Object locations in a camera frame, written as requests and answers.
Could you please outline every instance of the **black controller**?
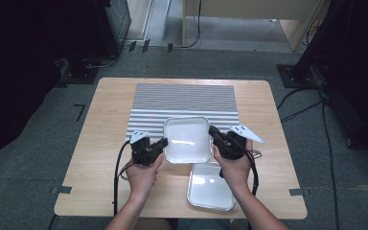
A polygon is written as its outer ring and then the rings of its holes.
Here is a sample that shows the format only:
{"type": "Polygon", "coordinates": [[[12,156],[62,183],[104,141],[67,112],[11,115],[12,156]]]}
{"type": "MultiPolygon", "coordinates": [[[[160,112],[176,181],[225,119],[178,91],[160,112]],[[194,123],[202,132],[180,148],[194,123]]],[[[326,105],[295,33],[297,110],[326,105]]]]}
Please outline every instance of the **black controller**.
{"type": "Polygon", "coordinates": [[[214,139],[213,143],[219,149],[220,155],[228,160],[238,160],[246,154],[246,138],[233,131],[221,133],[215,126],[210,126],[208,133],[214,139]]]}
{"type": "Polygon", "coordinates": [[[167,138],[162,138],[158,142],[150,144],[150,138],[144,137],[139,141],[130,144],[132,148],[132,160],[134,164],[149,166],[154,163],[157,157],[163,152],[163,148],[169,144],[167,138]]]}

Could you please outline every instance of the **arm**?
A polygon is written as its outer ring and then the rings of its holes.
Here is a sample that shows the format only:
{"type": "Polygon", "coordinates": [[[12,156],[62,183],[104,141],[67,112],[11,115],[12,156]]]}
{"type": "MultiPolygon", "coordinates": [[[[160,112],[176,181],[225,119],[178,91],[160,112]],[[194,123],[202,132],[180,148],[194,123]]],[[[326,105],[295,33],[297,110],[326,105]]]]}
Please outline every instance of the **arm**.
{"type": "Polygon", "coordinates": [[[145,206],[151,187],[157,180],[157,169],[163,163],[164,154],[160,154],[156,161],[148,166],[133,165],[126,170],[130,185],[130,196],[124,207],[112,219],[105,230],[131,230],[145,206]]]}
{"type": "MultiPolygon", "coordinates": [[[[246,149],[253,149],[252,141],[247,140],[246,149]]],[[[223,177],[253,229],[287,229],[286,226],[250,192],[247,185],[250,162],[245,155],[238,160],[227,160],[220,156],[218,147],[214,146],[214,157],[222,166],[223,177]]]]}

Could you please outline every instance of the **hand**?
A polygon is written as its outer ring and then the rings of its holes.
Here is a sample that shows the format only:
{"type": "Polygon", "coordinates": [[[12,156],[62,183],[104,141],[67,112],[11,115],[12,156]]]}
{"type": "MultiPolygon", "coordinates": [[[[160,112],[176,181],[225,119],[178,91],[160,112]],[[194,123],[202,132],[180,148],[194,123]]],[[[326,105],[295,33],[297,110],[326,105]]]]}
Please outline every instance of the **hand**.
{"type": "Polygon", "coordinates": [[[164,153],[160,154],[154,163],[149,166],[132,165],[126,170],[127,180],[130,185],[130,196],[141,198],[149,196],[151,187],[157,180],[157,169],[161,166],[163,160],[164,153]]]}
{"type": "MultiPolygon", "coordinates": [[[[251,140],[246,141],[246,149],[253,149],[253,142],[251,140]]],[[[234,189],[246,189],[247,178],[250,172],[250,162],[247,156],[244,155],[238,160],[228,160],[222,158],[217,146],[213,146],[214,158],[219,162],[222,167],[223,177],[228,183],[231,190],[234,189]]]]}

